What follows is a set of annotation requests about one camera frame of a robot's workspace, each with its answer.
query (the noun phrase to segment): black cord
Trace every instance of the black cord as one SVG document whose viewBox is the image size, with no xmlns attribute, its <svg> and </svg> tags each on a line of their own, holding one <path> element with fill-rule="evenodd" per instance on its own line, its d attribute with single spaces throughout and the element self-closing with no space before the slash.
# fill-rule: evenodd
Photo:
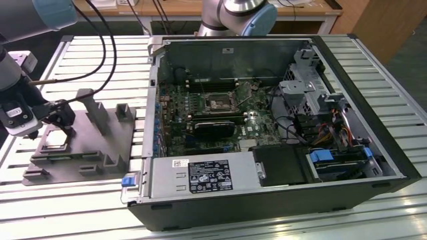
<svg viewBox="0 0 427 240">
<path fill-rule="evenodd" d="M 160 16 L 160 19 L 161 19 L 161 25 L 163 25 L 163 28 L 164 28 L 164 31 L 165 31 L 165 35 L 169 35 L 169 31 L 168 31 L 168 29 L 167 29 L 165 20 L 164 20 L 164 18 L 163 18 L 161 13 L 160 13 L 160 9 L 159 9 L 159 7 L 157 7 L 156 0 L 152 0 L 152 4 L 153 4 L 153 6 L 155 6 L 155 9 L 157 10 L 157 13 L 159 13 L 159 16 Z"/>
<path fill-rule="evenodd" d="M 79 9 L 79 7 L 76 5 L 73 5 L 77 13 L 81 15 L 81 17 L 85 19 L 85 21 L 88 22 L 88 24 L 91 25 L 91 27 L 95 29 L 96 34 L 100 38 L 100 42 L 101 42 L 101 48 L 103 48 L 103 56 L 101 56 L 101 61 L 99 66 L 93 69 L 93 71 L 91 71 L 89 73 L 81 75 L 81 76 L 76 76 L 72 78 L 65 78 L 65 79 L 52 79 L 52 80 L 43 80 L 43 81 L 32 81 L 29 82 L 29 85 L 36 86 L 36 85 L 45 85 L 45 84 L 56 84 L 56 83 L 64 83 L 64 82 L 69 82 L 73 80 L 79 80 L 79 79 L 84 79 L 88 76 L 93 75 L 104 66 L 105 63 L 105 59 L 107 59 L 107 46 L 105 46 L 105 41 L 101 35 L 101 32 L 99 30 L 99 28 L 95 26 L 93 22 L 91 21 L 91 19 L 88 18 L 88 16 L 81 12 L 81 10 Z"/>
<path fill-rule="evenodd" d="M 88 93 L 88 94 L 84 94 L 79 97 L 75 97 L 73 99 L 69 99 L 69 100 L 65 100 L 63 102 L 60 102 L 59 104 L 56 104 L 53 106 L 55 109 L 57 109 L 60 106 L 64 106 L 75 101 L 79 101 L 81 99 L 85 99 L 91 96 L 93 96 L 95 94 L 97 94 L 107 86 L 107 84 L 109 83 L 112 77 L 113 77 L 113 74 L 115 74 L 115 71 L 116 71 L 116 66 L 117 66 L 117 47 L 116 47 L 116 40 L 115 40 L 115 36 L 113 36 L 113 33 L 112 33 L 112 29 L 109 28 L 109 25 L 103 17 L 103 14 L 100 13 L 99 9 L 96 8 L 96 6 L 93 5 L 93 3 L 91 2 L 91 0 L 85 0 L 87 4 L 92 7 L 93 11 L 96 12 L 96 15 L 99 16 L 100 18 L 100 21 L 103 22 L 107 30 L 108 30 L 108 33 L 109 33 L 109 37 L 111 37 L 111 44 L 112 44 L 112 67 L 111 67 L 111 72 L 109 72 L 109 75 L 107 77 L 107 80 L 104 81 L 103 85 L 100 86 L 99 89 L 96 89 L 93 92 Z"/>
<path fill-rule="evenodd" d="M 172 31 L 172 27 L 171 27 L 171 22 L 169 22 L 169 19 L 168 19 L 168 15 L 167 15 L 167 13 L 165 13 L 165 11 L 164 11 L 164 9 L 163 9 L 161 2 L 160 2 L 159 0 L 156 0 L 156 1 L 157 1 L 159 7 L 160 7 L 160 10 L 161 10 L 161 13 L 163 13 L 164 19 L 165 19 L 165 23 L 167 23 L 168 31 L 169 31 L 169 33 L 173 33 L 173 31 Z"/>
<path fill-rule="evenodd" d="M 133 13 L 135 18 L 136 18 L 136 20 L 137 20 L 137 22 L 139 22 L 139 24 L 140 24 L 140 26 L 141 26 L 141 29 L 144 29 L 145 32 L 148 33 L 148 36 L 151 36 L 152 33 L 149 32 L 148 28 L 144 26 L 144 24 L 143 24 L 143 22 L 141 22 L 141 20 L 140 20 L 140 18 L 139 18 L 139 15 L 137 15 L 136 12 L 135 12 L 133 6 L 131 5 L 129 0 L 127 0 L 127 4 L 128 4 L 128 6 L 131 7 L 132 13 Z"/>
<path fill-rule="evenodd" d="M 290 2 L 290 0 L 286 0 L 286 1 L 291 4 L 291 6 L 284 5 L 284 4 L 280 2 L 280 0 L 278 0 L 278 2 L 280 3 L 282 6 L 284 6 L 284 7 L 287 7 L 287 8 L 292 8 L 292 10 L 294 10 L 294 22 L 296 22 L 296 11 L 295 11 L 295 9 L 303 9 L 304 7 L 303 7 L 303 6 L 295 6 L 294 3 Z M 294 32 L 294 27 L 295 27 L 295 23 L 292 24 L 291 33 Z"/>
<path fill-rule="evenodd" d="M 184 29 L 187 23 L 188 23 L 188 21 L 185 21 L 184 24 L 181 25 L 180 29 L 175 31 L 176 34 Z"/>
</svg>

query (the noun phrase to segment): floor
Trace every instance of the floor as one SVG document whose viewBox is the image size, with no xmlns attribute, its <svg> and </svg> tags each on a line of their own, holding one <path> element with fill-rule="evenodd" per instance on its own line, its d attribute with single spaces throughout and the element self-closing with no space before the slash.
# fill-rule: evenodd
<svg viewBox="0 0 427 240">
<path fill-rule="evenodd" d="M 387 64 L 387 69 L 427 110 L 427 18 Z"/>
<path fill-rule="evenodd" d="M 179 31 L 177 34 L 191 34 L 199 28 L 196 22 L 188 22 L 181 26 L 177 22 L 173 24 L 172 27 Z M 141 34 L 141 28 L 136 22 L 111 22 L 109 26 L 116 35 Z M 155 34 L 161 34 L 164 31 L 159 23 L 153 23 L 152 28 Z M 91 36 L 95 35 L 95 32 L 88 24 L 79 22 L 59 32 L 49 32 L 5 45 L 8 51 L 29 50 L 35 54 L 39 64 L 31 74 L 32 79 L 40 78 L 64 35 Z M 427 110 L 427 18 L 422 21 L 414 35 L 406 41 L 386 67 L 420 106 Z M 5 137 L 7 132 L 0 127 L 0 146 Z"/>
</svg>

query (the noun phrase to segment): barcode sticker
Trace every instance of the barcode sticker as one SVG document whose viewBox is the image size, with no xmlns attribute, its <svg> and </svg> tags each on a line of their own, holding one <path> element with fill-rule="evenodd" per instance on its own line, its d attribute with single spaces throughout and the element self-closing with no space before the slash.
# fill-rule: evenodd
<svg viewBox="0 0 427 240">
<path fill-rule="evenodd" d="M 175 159 L 172 161 L 172 168 L 188 167 L 188 159 Z"/>
</svg>

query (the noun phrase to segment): slotted metal table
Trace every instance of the slotted metal table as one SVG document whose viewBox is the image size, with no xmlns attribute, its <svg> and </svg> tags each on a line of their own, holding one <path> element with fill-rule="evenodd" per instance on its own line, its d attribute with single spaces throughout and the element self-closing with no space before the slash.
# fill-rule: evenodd
<svg viewBox="0 0 427 240">
<path fill-rule="evenodd" d="M 149 232 L 121 203 L 121 180 L 40 186 L 21 185 L 23 173 L 39 144 L 8 137 L 0 150 L 0 239 L 424 239 L 427 238 L 427 114 L 358 39 L 322 36 L 360 89 L 423 179 L 395 193 L 376 196 L 354 209 L 165 232 Z M 77 89 L 96 89 L 107 78 L 108 59 L 99 73 L 68 83 L 45 85 L 48 100 L 75 97 Z M 105 108 L 129 103 L 137 108 L 129 172 L 140 170 L 149 77 L 148 38 L 117 36 L 117 68 L 105 90 L 95 95 Z M 56 49 L 41 79 L 88 73 L 103 57 L 96 36 L 76 36 Z M 330 76 L 336 91 L 339 87 Z M 75 110 L 83 109 L 73 103 Z"/>
</svg>

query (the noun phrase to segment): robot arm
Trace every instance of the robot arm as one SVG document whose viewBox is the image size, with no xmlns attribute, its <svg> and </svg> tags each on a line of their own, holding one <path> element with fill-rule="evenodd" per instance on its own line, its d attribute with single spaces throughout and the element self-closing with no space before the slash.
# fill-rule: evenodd
<svg viewBox="0 0 427 240">
<path fill-rule="evenodd" d="M 267 0 L 203 0 L 197 36 L 264 36 L 276 17 L 278 10 Z"/>
<path fill-rule="evenodd" d="M 267 0 L 203 0 L 199 36 L 262 36 L 274 27 L 278 10 Z M 51 112 L 48 102 L 1 44 L 77 22 L 72 0 L 1 0 L 0 121 L 13 136 L 37 137 L 44 121 L 67 133 L 75 114 L 68 105 Z"/>
<path fill-rule="evenodd" d="M 37 136 L 41 118 L 65 127 L 71 119 L 43 111 L 48 101 L 1 44 L 21 40 L 77 22 L 72 0 L 1 0 L 0 3 L 0 121 L 13 136 Z"/>
</svg>

